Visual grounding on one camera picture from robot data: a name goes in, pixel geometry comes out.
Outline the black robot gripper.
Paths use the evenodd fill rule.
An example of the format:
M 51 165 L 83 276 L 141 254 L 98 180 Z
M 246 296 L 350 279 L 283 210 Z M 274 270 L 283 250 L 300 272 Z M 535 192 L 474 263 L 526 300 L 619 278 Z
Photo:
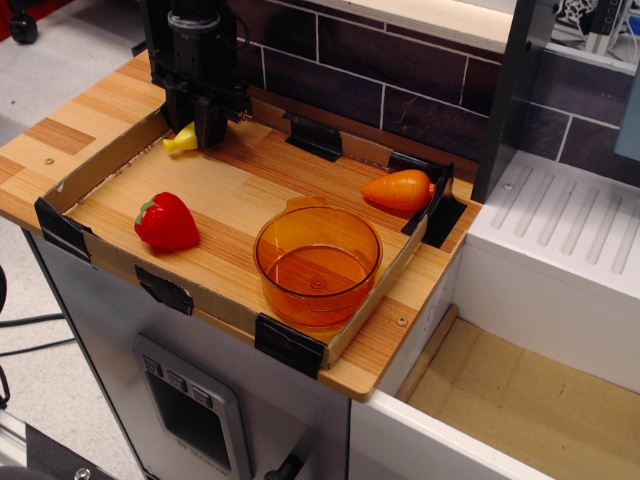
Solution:
M 194 122 L 199 150 L 220 143 L 227 120 L 249 109 L 247 85 L 235 75 L 249 29 L 227 1 L 163 1 L 161 86 L 164 114 L 178 133 Z

